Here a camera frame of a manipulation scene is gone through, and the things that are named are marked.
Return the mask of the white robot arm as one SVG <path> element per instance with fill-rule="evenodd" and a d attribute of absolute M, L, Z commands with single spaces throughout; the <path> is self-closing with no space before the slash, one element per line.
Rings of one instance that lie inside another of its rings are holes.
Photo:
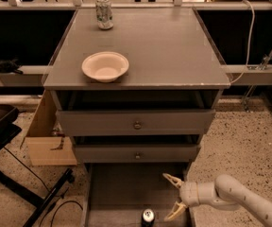
<path fill-rule="evenodd" d="M 178 190 L 181 199 L 181 202 L 175 202 L 165 221 L 172 221 L 187 208 L 199 205 L 210 205 L 223 211 L 235 211 L 242 206 L 264 227 L 272 227 L 272 202 L 250 191 L 230 175 L 219 175 L 209 183 L 184 182 L 168 173 L 162 176 Z"/>

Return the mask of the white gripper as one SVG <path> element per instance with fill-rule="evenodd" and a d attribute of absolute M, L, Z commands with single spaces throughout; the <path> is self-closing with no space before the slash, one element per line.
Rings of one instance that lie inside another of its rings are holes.
<path fill-rule="evenodd" d="M 187 207 L 195 207 L 202 204 L 213 205 L 217 194 L 214 183 L 184 182 L 180 178 L 163 173 L 162 176 L 175 188 L 179 188 L 179 196 L 182 202 L 175 202 L 165 221 L 173 221 L 181 216 Z"/>

